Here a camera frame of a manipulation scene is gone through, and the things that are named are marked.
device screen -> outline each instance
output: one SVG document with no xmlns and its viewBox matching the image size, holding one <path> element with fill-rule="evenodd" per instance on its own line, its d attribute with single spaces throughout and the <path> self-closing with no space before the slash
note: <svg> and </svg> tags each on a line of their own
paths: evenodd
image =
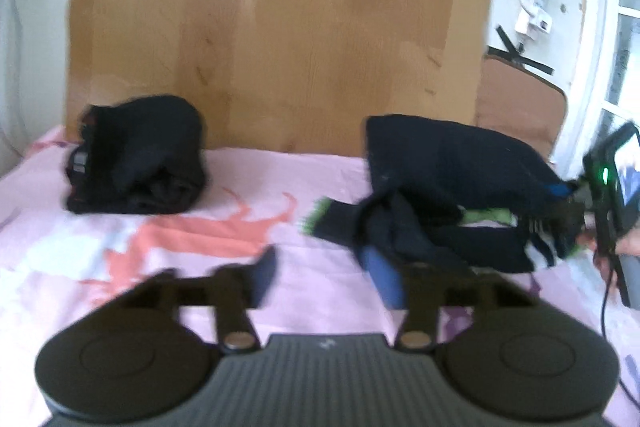
<svg viewBox="0 0 640 427">
<path fill-rule="evenodd" d="M 627 204 L 640 189 L 640 142 L 633 135 L 614 156 L 620 181 L 622 200 Z"/>
</svg>

cardboard panel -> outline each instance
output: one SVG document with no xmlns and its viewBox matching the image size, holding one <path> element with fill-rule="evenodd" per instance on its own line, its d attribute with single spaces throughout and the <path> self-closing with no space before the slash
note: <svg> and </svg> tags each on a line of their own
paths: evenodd
<svg viewBox="0 0 640 427">
<path fill-rule="evenodd" d="M 489 0 L 72 0 L 67 128 L 172 92 L 207 146 L 359 155 L 362 120 L 471 123 Z"/>
<path fill-rule="evenodd" d="M 565 114 L 566 96 L 559 87 L 502 58 L 485 58 L 476 102 L 478 127 L 518 138 L 548 158 Z"/>
</svg>

black circular disc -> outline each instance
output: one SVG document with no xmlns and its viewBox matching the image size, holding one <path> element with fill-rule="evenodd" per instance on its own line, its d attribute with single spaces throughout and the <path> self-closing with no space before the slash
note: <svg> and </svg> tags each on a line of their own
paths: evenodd
<svg viewBox="0 0 640 427">
<path fill-rule="evenodd" d="M 40 351 L 35 374 L 54 412 L 94 423 L 145 419 L 192 396 L 209 374 L 210 349 L 154 310 L 79 322 Z"/>
<path fill-rule="evenodd" d="M 472 402 L 512 419 L 564 421 L 601 412 L 616 384 L 615 352 L 588 328 L 556 327 L 540 317 L 531 314 L 522 328 L 510 328 L 505 317 L 504 329 L 464 331 L 445 347 L 447 376 Z"/>
</svg>

orange animal print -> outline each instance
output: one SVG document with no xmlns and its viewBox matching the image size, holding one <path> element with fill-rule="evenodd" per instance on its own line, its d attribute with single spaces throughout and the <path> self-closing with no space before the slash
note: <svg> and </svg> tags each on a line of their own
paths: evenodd
<svg viewBox="0 0 640 427">
<path fill-rule="evenodd" d="M 93 304 L 104 304 L 141 282 L 144 279 L 142 270 L 146 255 L 152 248 L 227 258 L 258 255 L 267 245 L 271 227 L 278 223 L 289 223 L 298 204 L 291 194 L 284 192 L 289 206 L 282 214 L 270 219 L 245 221 L 251 208 L 236 193 L 227 188 L 224 191 L 238 204 L 238 211 L 227 219 L 217 221 L 191 216 L 152 217 L 136 230 L 126 252 L 106 250 L 104 259 L 109 280 L 89 279 L 81 282 L 101 290 L 101 295 L 93 300 Z"/>
</svg>

pink bedsheet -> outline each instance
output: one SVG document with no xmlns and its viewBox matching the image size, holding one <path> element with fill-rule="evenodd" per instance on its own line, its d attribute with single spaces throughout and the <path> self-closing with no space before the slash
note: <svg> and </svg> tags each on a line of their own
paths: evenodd
<svg viewBox="0 0 640 427">
<path fill-rule="evenodd" d="M 191 212 L 75 216 L 62 207 L 68 150 L 59 140 L 41 140 L 0 180 L 0 426 L 35 427 L 48 418 L 33 363 L 57 331 L 162 268 L 177 267 L 188 277 L 203 275 L 230 258 L 249 262 L 270 243 L 278 250 L 276 280 L 265 306 L 251 312 L 263 343 L 274 332 L 381 331 L 394 337 L 402 313 L 384 308 L 349 251 L 298 231 L 299 220 L 319 197 L 356 201 L 368 193 L 361 159 L 206 152 L 212 182 Z M 598 327 L 604 284 L 587 254 L 514 279 Z M 638 316 L 615 299 L 608 314 L 623 378 L 639 394 Z M 212 340 L 206 312 L 186 310 L 182 320 Z M 453 334 L 465 321 L 445 313 L 442 334 Z M 640 421 L 620 390 L 606 414 L 620 426 Z"/>
</svg>

